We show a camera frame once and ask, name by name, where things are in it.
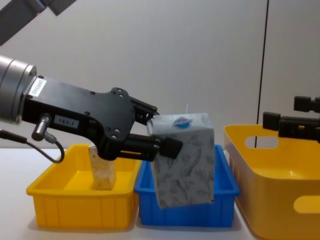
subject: tissue box logo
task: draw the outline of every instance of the tissue box logo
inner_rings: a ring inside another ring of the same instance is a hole
[[[176,129],[187,129],[191,126],[191,122],[192,119],[181,116],[174,121],[173,127]]]

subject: yellow plastic tray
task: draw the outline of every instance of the yellow plastic tray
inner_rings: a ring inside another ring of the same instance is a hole
[[[112,190],[95,190],[88,144],[67,149],[26,190],[33,196],[36,222],[55,228],[128,228],[137,210],[134,185],[140,160],[117,158]]]
[[[251,231],[269,240],[320,239],[320,144],[278,138],[261,125],[229,125],[224,144],[240,186],[237,206]],[[248,137],[278,138],[275,148],[248,148]]]

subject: wooden block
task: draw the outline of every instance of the wooden block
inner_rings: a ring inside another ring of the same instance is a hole
[[[116,181],[115,161],[99,157],[95,146],[89,147],[89,156],[95,188],[97,190],[112,190]]]

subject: white tissue box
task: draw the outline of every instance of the white tissue box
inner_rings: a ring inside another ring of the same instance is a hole
[[[214,201],[214,128],[207,113],[155,115],[149,135],[183,142],[176,159],[156,155],[152,175],[161,208]]]

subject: blue bin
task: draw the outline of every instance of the blue bin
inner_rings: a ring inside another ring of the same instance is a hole
[[[141,223],[153,226],[231,227],[235,197],[240,193],[220,145],[214,146],[214,203],[160,208],[147,161],[142,162],[134,189]]]

